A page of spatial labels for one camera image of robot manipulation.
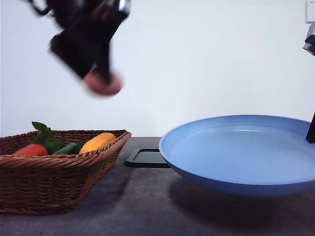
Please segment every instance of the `green leaf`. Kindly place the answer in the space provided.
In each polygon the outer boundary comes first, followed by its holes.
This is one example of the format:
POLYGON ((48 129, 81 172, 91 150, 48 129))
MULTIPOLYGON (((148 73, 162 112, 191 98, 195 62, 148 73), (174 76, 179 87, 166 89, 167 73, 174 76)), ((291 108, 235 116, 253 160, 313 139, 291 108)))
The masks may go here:
POLYGON ((48 128, 45 124, 40 122, 32 122, 35 129, 39 131, 37 138, 32 141, 32 144, 43 145, 49 154, 63 148, 63 143, 59 138, 53 138, 51 128, 48 128))

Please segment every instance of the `gray countertop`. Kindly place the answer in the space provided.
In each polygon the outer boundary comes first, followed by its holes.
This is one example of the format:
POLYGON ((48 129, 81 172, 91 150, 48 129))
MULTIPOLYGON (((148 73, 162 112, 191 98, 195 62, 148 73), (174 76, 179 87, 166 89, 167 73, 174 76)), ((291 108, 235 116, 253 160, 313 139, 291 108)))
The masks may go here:
POLYGON ((158 141, 129 139, 116 165, 70 213, 0 213, 1 236, 315 235, 315 190, 241 197, 191 183, 172 169, 125 165, 136 148, 157 148, 158 141))

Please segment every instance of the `white wall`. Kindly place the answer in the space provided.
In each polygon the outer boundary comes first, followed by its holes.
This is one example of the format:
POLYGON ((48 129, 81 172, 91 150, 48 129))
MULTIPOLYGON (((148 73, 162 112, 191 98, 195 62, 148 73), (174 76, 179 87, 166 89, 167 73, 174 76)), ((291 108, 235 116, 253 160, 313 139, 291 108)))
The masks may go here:
POLYGON ((1 135, 33 130, 33 120, 134 137, 230 114, 310 121, 308 27, 304 0, 134 0, 112 40, 125 87, 102 98, 47 50, 59 31, 52 18, 36 17, 23 1, 1 1, 1 135))

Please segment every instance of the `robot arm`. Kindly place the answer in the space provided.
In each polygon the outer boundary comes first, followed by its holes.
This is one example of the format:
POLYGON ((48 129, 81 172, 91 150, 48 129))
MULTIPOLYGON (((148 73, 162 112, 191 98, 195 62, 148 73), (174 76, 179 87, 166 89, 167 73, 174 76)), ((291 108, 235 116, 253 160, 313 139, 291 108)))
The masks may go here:
POLYGON ((130 14, 130 0, 46 0, 39 15, 52 11, 64 29, 51 40, 51 50, 76 74, 84 78, 94 67, 110 84, 110 40, 130 14))
MULTIPOLYGON (((313 22, 309 28, 303 49, 315 56, 315 22, 313 22)), ((315 143, 315 114, 309 132, 307 133, 306 140, 311 144, 315 143)))
POLYGON ((303 49, 315 56, 315 22, 309 28, 303 49))

